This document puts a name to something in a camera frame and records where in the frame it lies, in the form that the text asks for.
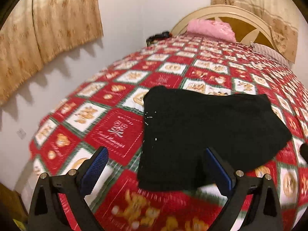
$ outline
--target electrical outlet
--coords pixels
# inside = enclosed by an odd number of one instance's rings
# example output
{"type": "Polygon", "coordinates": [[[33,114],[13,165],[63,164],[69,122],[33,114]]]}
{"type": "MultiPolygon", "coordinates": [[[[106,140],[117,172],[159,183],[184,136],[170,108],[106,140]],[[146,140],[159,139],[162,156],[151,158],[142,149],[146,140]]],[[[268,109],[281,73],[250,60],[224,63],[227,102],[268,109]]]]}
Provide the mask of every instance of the electrical outlet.
{"type": "Polygon", "coordinates": [[[16,133],[21,140],[26,137],[26,132],[22,128],[20,128],[16,133]]]}

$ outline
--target bolt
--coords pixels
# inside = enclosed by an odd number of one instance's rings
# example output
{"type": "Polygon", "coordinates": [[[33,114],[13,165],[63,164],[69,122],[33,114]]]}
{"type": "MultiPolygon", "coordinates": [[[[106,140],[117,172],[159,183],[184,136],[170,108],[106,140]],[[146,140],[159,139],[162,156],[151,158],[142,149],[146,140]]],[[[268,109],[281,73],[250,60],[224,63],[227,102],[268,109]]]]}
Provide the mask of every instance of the bolt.
{"type": "Polygon", "coordinates": [[[265,174],[265,179],[267,179],[267,180],[271,180],[271,179],[272,179],[272,177],[271,177],[271,175],[269,175],[269,174],[265,174]]]}
{"type": "Polygon", "coordinates": [[[76,170],[76,169],[71,169],[70,171],[68,171],[68,174],[69,174],[70,176],[74,176],[76,173],[77,173],[77,170],[76,170]]]}
{"type": "Polygon", "coordinates": [[[41,177],[42,179],[45,179],[45,178],[47,177],[47,173],[42,173],[42,174],[40,175],[40,177],[41,177]]]}
{"type": "Polygon", "coordinates": [[[236,174],[237,176],[239,176],[239,177],[244,176],[244,172],[241,171],[241,170],[236,171],[235,174],[236,174]]]}

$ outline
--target red bedspread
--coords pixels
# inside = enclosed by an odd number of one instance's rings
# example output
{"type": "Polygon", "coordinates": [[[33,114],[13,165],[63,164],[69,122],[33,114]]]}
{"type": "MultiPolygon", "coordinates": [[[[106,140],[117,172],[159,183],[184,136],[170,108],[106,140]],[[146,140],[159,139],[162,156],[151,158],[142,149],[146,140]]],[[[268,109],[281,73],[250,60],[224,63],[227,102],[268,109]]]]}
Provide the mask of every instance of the red bedspread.
{"type": "MultiPolygon", "coordinates": [[[[238,43],[179,36],[95,74],[42,120],[30,144],[34,171],[37,175],[65,174],[105,146],[110,154],[108,167],[86,200],[106,231],[206,230],[226,202],[214,185],[197,192],[138,189],[143,96],[156,85],[210,95],[267,94],[293,137],[273,160],[250,175],[272,175],[284,227],[290,230],[308,205],[308,166],[299,155],[308,136],[308,92],[288,67],[238,43]]],[[[65,196],[61,200],[72,227],[78,230],[65,196]]],[[[240,227],[250,200],[234,230],[240,227]]]]}

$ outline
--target curtain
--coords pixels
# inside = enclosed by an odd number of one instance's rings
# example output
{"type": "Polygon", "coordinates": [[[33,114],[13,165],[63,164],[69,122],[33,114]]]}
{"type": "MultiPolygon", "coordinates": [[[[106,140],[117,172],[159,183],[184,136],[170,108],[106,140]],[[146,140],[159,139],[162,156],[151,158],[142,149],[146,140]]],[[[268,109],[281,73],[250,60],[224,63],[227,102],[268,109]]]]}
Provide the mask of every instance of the curtain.
{"type": "Polygon", "coordinates": [[[246,9],[270,27],[274,44],[283,57],[295,62],[298,39],[298,10],[292,0],[211,0],[246,9]]]}
{"type": "Polygon", "coordinates": [[[57,54],[101,36],[98,0],[20,0],[0,31],[0,105],[57,54]]]}

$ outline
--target headboard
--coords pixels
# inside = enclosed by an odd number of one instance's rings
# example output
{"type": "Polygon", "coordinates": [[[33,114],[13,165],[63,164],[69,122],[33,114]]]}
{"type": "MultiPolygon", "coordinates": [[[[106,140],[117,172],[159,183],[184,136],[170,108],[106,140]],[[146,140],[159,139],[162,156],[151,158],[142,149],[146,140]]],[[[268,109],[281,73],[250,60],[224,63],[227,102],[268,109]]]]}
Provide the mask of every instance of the headboard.
{"type": "Polygon", "coordinates": [[[211,5],[198,9],[180,20],[171,30],[172,35],[185,33],[188,22],[193,18],[227,22],[238,42],[247,46],[250,46],[250,42],[255,42],[276,50],[267,24],[245,9],[231,5],[211,5]]]}

